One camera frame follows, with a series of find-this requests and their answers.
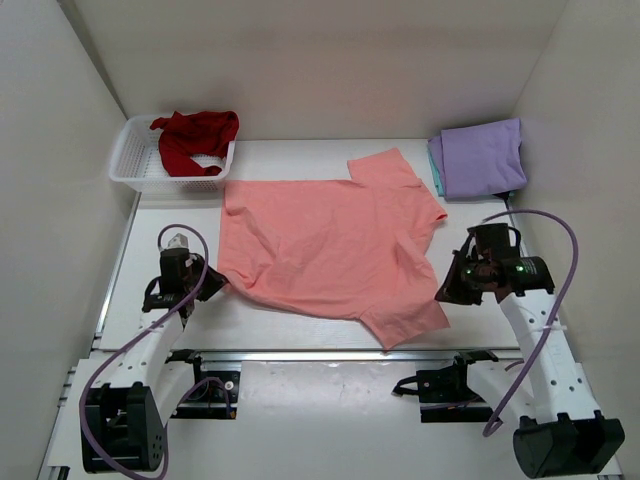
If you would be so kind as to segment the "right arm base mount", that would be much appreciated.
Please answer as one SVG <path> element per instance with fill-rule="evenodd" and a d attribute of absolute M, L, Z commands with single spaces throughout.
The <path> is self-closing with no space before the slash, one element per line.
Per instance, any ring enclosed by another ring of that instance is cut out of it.
<path fill-rule="evenodd" d="M 460 423 L 488 420 L 492 410 L 468 384 L 471 365 L 488 362 L 509 372 L 522 358 L 500 357 L 491 350 L 410 351 L 415 372 L 400 379 L 392 390 L 396 397 L 415 397 L 422 423 Z"/>

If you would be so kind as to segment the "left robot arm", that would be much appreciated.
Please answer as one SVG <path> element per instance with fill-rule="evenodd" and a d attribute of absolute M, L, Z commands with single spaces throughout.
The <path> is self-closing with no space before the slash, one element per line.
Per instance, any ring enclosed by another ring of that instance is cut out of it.
<path fill-rule="evenodd" d="M 82 463 L 86 472 L 116 471 L 152 479 L 167 469 L 166 427 L 174 410 L 203 386 L 192 350 L 174 351 L 196 302 L 221 290 L 226 278 L 186 247 L 160 253 L 160 274 L 144 293 L 139 330 L 143 338 L 109 361 L 83 390 Z"/>

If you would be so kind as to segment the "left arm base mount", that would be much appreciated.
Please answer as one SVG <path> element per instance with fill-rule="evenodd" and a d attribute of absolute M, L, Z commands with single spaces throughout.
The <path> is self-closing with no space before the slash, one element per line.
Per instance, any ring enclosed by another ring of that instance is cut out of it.
<path fill-rule="evenodd" d="M 235 420 L 241 383 L 241 364 L 214 360 L 195 350 L 170 354 L 166 364 L 189 366 L 193 384 L 202 382 L 171 415 L 172 419 Z"/>

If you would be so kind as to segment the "pink t shirt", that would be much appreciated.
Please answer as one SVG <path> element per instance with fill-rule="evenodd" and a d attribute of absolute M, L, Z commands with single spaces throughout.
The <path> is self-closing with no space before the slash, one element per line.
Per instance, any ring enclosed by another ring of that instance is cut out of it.
<path fill-rule="evenodd" d="M 446 211 L 397 149 L 346 180 L 231 181 L 217 265 L 249 300 L 361 322 L 387 348 L 445 329 L 426 253 Z"/>

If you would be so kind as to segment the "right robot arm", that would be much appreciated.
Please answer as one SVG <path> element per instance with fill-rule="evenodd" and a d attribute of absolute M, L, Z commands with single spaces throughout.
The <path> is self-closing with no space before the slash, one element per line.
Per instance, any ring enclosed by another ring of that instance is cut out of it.
<path fill-rule="evenodd" d="M 524 357 L 518 373 L 474 360 L 466 383 L 513 428 L 516 461 L 532 479 L 597 475 L 625 440 L 591 394 L 557 315 L 558 295 L 540 257 L 520 252 L 520 232 L 506 223 L 469 228 L 436 298 L 478 305 L 494 294 Z"/>

